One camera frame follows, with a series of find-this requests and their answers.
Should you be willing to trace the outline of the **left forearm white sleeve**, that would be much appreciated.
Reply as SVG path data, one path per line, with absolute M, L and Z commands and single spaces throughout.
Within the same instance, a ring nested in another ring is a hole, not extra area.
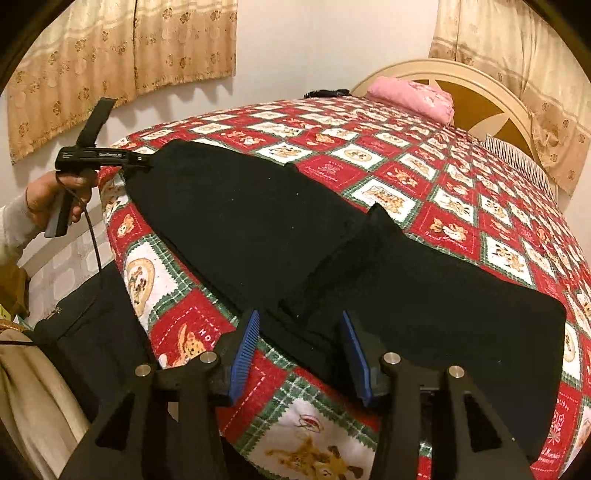
M 15 264 L 27 245 L 41 229 L 33 221 L 25 194 L 21 194 L 1 208 L 0 264 Z

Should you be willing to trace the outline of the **person's left hand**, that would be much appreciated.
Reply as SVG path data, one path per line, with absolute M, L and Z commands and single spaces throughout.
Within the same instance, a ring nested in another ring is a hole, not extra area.
M 78 197 L 70 209 L 70 223 L 77 223 L 97 186 L 97 173 L 86 169 L 79 174 L 48 172 L 31 182 L 25 191 L 26 205 L 34 224 L 42 231 L 47 227 L 56 197 L 72 190 Z

